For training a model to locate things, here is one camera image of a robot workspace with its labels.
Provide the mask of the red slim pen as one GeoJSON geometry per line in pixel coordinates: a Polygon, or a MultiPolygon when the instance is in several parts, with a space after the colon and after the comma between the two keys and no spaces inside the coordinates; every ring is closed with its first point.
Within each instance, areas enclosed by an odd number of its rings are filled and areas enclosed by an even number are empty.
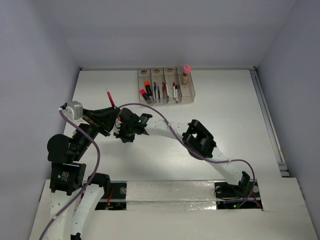
{"type": "Polygon", "coordinates": [[[115,109],[116,108],[115,102],[114,102],[113,97],[108,89],[106,90],[106,94],[107,94],[107,97],[109,99],[109,102],[110,102],[112,108],[115,109]]]}

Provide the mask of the orange highlighter marker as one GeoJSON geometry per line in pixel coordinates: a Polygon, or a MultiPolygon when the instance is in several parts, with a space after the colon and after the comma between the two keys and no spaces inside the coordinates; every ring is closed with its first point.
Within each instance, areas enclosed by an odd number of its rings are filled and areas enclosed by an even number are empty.
{"type": "Polygon", "coordinates": [[[146,91],[148,96],[152,96],[153,95],[152,88],[151,88],[150,82],[148,80],[144,81],[144,88],[145,88],[145,91],[146,91]]]}

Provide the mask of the blue-capped whiteboard marker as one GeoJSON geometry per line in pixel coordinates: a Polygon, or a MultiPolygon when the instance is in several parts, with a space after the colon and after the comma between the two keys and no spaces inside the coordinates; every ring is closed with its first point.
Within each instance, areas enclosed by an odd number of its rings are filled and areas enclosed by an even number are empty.
{"type": "Polygon", "coordinates": [[[165,88],[166,88],[167,101],[169,101],[170,100],[170,94],[169,94],[169,87],[168,87],[167,83],[165,84],[165,88]]]}

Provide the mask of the dark purple gel pen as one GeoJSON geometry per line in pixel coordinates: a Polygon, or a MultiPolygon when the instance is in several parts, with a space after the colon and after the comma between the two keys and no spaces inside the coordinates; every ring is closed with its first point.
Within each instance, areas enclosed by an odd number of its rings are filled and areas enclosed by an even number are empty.
{"type": "Polygon", "coordinates": [[[161,102],[161,95],[160,95],[160,87],[159,86],[157,86],[157,88],[156,88],[157,90],[157,100],[158,100],[158,102],[160,103],[161,102]]]}

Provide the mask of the blue gel pen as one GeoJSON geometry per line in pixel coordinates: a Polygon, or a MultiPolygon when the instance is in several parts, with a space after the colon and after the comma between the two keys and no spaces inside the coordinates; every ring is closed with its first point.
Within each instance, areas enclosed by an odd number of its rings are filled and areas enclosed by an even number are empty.
{"type": "Polygon", "coordinates": [[[157,99],[157,84],[153,82],[153,99],[156,101],[157,99]]]}

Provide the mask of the red gel pen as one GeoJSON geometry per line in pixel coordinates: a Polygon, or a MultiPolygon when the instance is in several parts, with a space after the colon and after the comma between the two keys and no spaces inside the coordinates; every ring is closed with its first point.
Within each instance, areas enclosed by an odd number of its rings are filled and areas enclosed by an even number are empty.
{"type": "Polygon", "coordinates": [[[165,99],[167,98],[167,94],[166,94],[166,83],[162,82],[162,98],[165,99]]]}

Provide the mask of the red-capped whiteboard marker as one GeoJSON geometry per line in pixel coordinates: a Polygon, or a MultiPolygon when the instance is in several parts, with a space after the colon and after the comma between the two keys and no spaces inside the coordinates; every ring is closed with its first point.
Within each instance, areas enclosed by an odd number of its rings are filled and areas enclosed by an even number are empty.
{"type": "Polygon", "coordinates": [[[172,83],[173,100],[176,100],[176,83],[172,83]]]}

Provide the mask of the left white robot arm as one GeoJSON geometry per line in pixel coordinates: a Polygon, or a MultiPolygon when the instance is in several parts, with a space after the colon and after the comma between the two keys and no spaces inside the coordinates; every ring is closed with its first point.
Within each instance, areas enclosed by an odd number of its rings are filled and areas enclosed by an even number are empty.
{"type": "Polygon", "coordinates": [[[101,151],[95,138],[98,134],[110,136],[120,109],[113,106],[87,110],[80,104],[66,103],[58,112],[75,128],[75,133],[72,137],[56,134],[47,143],[47,159],[51,163],[50,221],[39,239],[84,240],[99,200],[111,191],[109,175],[97,172],[101,151]],[[89,146],[95,147],[97,160],[84,181],[87,166],[79,161],[89,146]]]}

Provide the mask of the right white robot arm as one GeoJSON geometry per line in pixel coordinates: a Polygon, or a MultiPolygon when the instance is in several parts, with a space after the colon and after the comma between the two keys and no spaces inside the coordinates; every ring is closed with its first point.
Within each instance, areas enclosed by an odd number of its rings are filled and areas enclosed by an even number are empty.
{"type": "Polygon", "coordinates": [[[234,165],[236,159],[228,159],[218,148],[214,136],[204,125],[193,119],[189,123],[169,121],[157,112],[160,118],[143,113],[138,116],[128,108],[122,108],[114,126],[114,136],[124,143],[132,143],[136,135],[161,136],[177,140],[188,153],[209,163],[227,183],[227,191],[235,196],[251,193],[250,175],[234,165]]]}

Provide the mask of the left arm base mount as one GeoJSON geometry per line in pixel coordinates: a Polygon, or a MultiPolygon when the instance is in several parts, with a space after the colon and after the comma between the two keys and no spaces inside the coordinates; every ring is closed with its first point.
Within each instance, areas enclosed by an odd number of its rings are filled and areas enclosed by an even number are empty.
{"type": "Polygon", "coordinates": [[[127,182],[112,181],[110,190],[97,203],[95,210],[122,211],[127,209],[127,182]]]}

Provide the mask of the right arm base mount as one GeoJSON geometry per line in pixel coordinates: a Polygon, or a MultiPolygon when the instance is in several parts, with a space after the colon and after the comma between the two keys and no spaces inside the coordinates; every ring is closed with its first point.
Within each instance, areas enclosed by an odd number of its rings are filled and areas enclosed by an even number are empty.
{"type": "Polygon", "coordinates": [[[227,182],[219,181],[214,183],[214,196],[216,198],[216,208],[218,210],[234,210],[253,190],[248,200],[240,206],[240,209],[262,209],[262,200],[258,183],[249,182],[246,190],[241,190],[227,182]]]}

